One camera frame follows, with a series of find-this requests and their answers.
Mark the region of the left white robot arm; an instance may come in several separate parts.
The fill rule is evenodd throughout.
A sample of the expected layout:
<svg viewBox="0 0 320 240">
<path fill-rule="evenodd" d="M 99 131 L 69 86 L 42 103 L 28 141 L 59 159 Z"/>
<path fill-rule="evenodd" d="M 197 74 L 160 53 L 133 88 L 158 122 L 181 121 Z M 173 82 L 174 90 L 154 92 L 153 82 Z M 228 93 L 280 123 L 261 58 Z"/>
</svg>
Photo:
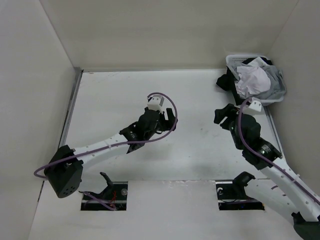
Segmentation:
<svg viewBox="0 0 320 240">
<path fill-rule="evenodd" d="M 60 199 L 75 191 L 88 191 L 88 183 L 84 179 L 87 170 L 110 158 L 130 154 L 147 143 L 155 142 L 155 135 L 170 134 L 175 130 L 177 122 L 177 113 L 171 108 L 163 112 L 145 108 L 138 121 L 110 138 L 83 147 L 59 147 L 44 167 L 44 175 Z"/>
</svg>

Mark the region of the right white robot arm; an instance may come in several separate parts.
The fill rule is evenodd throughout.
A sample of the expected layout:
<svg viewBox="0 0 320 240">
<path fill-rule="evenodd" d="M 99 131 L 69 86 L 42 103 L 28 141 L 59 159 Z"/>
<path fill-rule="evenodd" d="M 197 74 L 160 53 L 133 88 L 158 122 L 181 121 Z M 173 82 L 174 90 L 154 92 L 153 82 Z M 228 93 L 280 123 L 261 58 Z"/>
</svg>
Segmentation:
<svg viewBox="0 0 320 240">
<path fill-rule="evenodd" d="M 320 197 L 287 164 L 281 152 L 261 137 L 261 125 L 244 109 L 261 109 L 259 102 L 228 104 L 214 111 L 214 123 L 228 130 L 244 159 L 273 181 L 274 187 L 244 171 L 232 181 L 238 198 L 249 197 L 266 204 L 289 223 L 303 240 L 320 238 Z"/>
</svg>

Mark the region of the white tank top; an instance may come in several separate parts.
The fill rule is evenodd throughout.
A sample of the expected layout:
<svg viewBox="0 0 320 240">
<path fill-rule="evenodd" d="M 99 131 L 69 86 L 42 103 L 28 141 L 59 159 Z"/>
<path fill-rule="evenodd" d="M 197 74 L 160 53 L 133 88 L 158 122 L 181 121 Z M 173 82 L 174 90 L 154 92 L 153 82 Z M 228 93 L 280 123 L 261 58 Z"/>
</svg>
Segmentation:
<svg viewBox="0 0 320 240">
<path fill-rule="evenodd" d="M 271 80 L 261 67 L 238 66 L 236 72 L 239 76 L 235 83 L 236 92 L 245 98 L 267 92 L 271 88 Z"/>
</svg>

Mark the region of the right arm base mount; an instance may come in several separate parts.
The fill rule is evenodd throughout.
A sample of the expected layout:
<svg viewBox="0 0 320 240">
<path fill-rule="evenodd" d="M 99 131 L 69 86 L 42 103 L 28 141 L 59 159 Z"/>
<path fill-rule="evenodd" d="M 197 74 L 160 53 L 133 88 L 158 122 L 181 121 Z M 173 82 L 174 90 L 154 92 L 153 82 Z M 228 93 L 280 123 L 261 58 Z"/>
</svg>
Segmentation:
<svg viewBox="0 0 320 240">
<path fill-rule="evenodd" d="M 218 208 L 220 211 L 264 211 L 265 206 L 260 201 L 246 195 L 245 187 L 255 177 L 242 172 L 233 180 L 216 181 Z"/>
</svg>

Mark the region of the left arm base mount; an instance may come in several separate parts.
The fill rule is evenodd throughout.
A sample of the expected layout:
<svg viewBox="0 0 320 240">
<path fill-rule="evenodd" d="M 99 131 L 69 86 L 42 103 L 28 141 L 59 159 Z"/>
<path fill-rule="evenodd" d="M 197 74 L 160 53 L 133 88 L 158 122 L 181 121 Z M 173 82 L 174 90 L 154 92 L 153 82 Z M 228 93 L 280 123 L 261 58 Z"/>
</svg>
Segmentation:
<svg viewBox="0 0 320 240">
<path fill-rule="evenodd" d="M 126 211 L 128 198 L 128 182 L 112 181 L 109 176 L 100 172 L 105 187 L 99 192 L 86 191 L 82 194 L 81 211 Z"/>
</svg>

